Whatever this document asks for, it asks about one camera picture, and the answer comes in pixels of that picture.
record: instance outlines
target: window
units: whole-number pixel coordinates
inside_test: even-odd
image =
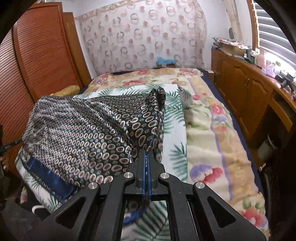
[[[296,54],[293,47],[268,13],[255,1],[253,4],[258,22],[259,46],[266,50],[268,60],[273,63],[280,60],[285,71],[295,74]]]

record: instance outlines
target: navy blue bed sheet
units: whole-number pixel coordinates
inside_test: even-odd
[[[204,82],[206,82],[206,84],[208,85],[208,87],[210,88],[211,92],[213,93],[213,95],[217,98],[217,100],[219,100],[221,103],[224,104],[224,106],[229,110],[231,118],[232,118],[232,122],[233,122],[233,127],[234,129],[237,131],[237,134],[241,140],[241,143],[247,153],[248,159],[251,161],[251,166],[252,166],[252,170],[255,176],[255,184],[259,189],[259,192],[263,193],[263,188],[262,188],[262,184],[259,178],[259,174],[257,172],[257,168],[256,168],[256,164],[254,162],[254,158],[252,157],[252,154],[248,148],[246,139],[244,138],[244,135],[242,133],[242,130],[239,127],[239,124],[237,123],[233,113],[231,112],[231,110],[228,108],[228,106],[226,105],[226,102],[223,100],[222,96],[220,95],[220,93],[218,92],[218,90],[216,89],[214,83],[209,79],[208,75],[207,75],[207,71],[203,70],[203,69],[199,69],[202,73],[203,73],[203,77],[202,79],[204,80]]]

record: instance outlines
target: window blind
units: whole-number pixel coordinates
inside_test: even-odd
[[[287,37],[272,17],[258,3],[253,2],[258,20],[260,47],[296,69],[296,54]]]

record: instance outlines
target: human hand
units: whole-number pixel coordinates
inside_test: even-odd
[[[0,156],[0,162],[2,162],[3,169],[5,171],[8,171],[9,169],[9,164],[8,164],[8,157],[7,156]]]

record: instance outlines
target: pink bottle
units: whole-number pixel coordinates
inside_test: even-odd
[[[265,59],[265,53],[266,51],[262,48],[260,49],[260,54],[257,56],[257,66],[260,68],[266,67],[266,59]]]

